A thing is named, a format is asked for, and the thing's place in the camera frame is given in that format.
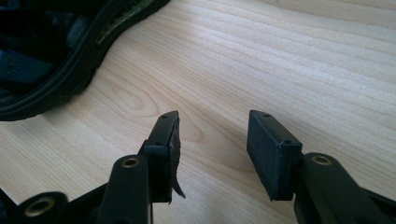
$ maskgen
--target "black rubber pad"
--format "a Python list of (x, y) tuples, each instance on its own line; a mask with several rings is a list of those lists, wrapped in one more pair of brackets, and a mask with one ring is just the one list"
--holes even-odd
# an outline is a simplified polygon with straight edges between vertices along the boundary
[(303, 144), (274, 117), (257, 110), (249, 113), (247, 153), (271, 201), (289, 201), (290, 170), (303, 154)]

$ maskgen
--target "wooden surface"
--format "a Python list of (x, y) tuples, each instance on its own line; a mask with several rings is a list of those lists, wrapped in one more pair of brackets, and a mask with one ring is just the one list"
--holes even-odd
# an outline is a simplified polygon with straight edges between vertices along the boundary
[(393, 0), (173, 0), (120, 36), (81, 95), (0, 124), (0, 187), (17, 203), (75, 199), (178, 110), (187, 199), (155, 204), (156, 223), (296, 223), (246, 153), (257, 109), (396, 200), (395, 72)]

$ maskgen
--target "black mechanical part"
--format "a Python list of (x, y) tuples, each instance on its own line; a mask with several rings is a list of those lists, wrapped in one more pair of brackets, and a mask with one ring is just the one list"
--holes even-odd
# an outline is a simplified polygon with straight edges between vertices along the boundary
[(299, 223), (396, 223), (396, 202), (360, 188), (335, 158), (301, 149), (271, 115), (250, 111), (247, 152), (271, 200), (296, 195)]
[(96, 224), (152, 223), (149, 165), (144, 156), (126, 156), (114, 163)]
[(7, 216), (18, 206), (0, 189), (0, 224), (4, 223)]
[(8, 223), (56, 224), (67, 206), (67, 197), (61, 192), (46, 192), (36, 195), (18, 206)]
[(290, 169), (302, 157), (303, 144), (274, 117), (249, 113), (247, 153), (271, 200), (291, 200)]
[(183, 198), (185, 194), (177, 182), (180, 159), (179, 117), (173, 111), (160, 116), (139, 155), (148, 159), (152, 203), (172, 202), (172, 188)]
[(0, 224), (153, 223), (152, 203), (170, 203), (172, 187), (185, 197), (177, 183), (179, 158), (179, 118), (173, 111), (159, 117), (138, 155), (115, 162), (108, 183), (70, 203), (60, 192), (47, 192), (17, 206), (1, 191)]

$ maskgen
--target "black shoe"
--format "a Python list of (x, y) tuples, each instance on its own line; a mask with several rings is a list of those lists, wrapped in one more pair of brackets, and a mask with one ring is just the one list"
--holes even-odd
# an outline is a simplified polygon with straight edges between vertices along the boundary
[(169, 0), (0, 0), (0, 120), (83, 91), (114, 40)]

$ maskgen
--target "clamp jaw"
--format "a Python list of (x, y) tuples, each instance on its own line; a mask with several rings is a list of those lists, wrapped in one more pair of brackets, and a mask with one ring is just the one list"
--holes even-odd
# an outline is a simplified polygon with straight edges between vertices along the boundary
[(170, 203), (172, 189), (186, 197), (177, 183), (178, 130), (177, 111), (160, 116), (138, 154), (122, 157), (114, 163), (106, 184), (72, 202), (61, 192), (46, 192), (19, 206), (10, 203), (11, 216), (5, 223), (153, 223), (153, 203)]
[(302, 148), (274, 117), (250, 111), (248, 155), (271, 201), (296, 195), (299, 223), (396, 223), (396, 202), (360, 188), (335, 158)]

